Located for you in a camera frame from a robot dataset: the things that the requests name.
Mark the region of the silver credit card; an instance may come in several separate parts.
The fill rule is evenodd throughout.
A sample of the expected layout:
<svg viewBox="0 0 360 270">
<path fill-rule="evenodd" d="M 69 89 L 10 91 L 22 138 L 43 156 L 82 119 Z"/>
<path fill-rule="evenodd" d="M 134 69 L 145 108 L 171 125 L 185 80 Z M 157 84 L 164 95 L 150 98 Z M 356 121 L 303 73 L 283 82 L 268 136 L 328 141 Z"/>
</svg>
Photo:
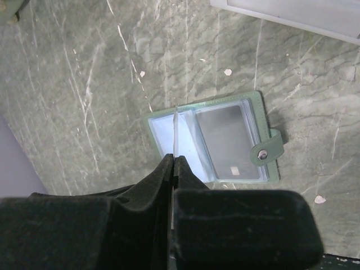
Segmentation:
<svg viewBox="0 0 360 270">
<path fill-rule="evenodd" d="M 218 180 L 261 178 L 250 161 L 254 143 L 239 105 L 197 111 L 196 118 Z"/>
</svg>

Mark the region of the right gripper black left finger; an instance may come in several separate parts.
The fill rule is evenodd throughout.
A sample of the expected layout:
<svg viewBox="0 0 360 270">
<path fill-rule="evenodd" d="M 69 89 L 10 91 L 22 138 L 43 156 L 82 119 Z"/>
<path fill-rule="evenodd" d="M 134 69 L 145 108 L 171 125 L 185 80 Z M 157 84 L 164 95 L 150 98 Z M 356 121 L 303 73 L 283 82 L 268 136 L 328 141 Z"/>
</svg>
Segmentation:
<svg viewBox="0 0 360 270">
<path fill-rule="evenodd" d="M 2 269 L 168 269 L 174 157 L 138 183 L 1 200 Z"/>
</svg>

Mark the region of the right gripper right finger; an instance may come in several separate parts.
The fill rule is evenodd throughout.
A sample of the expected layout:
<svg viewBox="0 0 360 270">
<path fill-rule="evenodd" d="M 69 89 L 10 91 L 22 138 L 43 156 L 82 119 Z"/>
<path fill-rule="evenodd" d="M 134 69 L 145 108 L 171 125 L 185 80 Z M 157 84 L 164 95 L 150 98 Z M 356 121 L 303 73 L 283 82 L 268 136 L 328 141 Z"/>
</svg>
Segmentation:
<svg viewBox="0 0 360 270">
<path fill-rule="evenodd" d="M 174 255 L 178 269 L 308 269 L 323 243 L 302 195 L 211 190 L 185 157 L 175 160 Z"/>
</svg>

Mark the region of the mint green card holder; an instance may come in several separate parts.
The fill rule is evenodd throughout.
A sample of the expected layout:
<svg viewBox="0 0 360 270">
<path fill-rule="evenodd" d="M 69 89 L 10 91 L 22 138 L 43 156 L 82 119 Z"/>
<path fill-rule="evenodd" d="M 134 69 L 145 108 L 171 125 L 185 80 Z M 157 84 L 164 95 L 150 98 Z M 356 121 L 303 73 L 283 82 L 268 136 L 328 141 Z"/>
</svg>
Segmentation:
<svg viewBox="0 0 360 270">
<path fill-rule="evenodd" d="M 184 156 L 204 183 L 280 180 L 277 160 L 284 143 L 268 125 L 259 91 L 153 112 L 144 124 L 161 158 Z"/>
</svg>

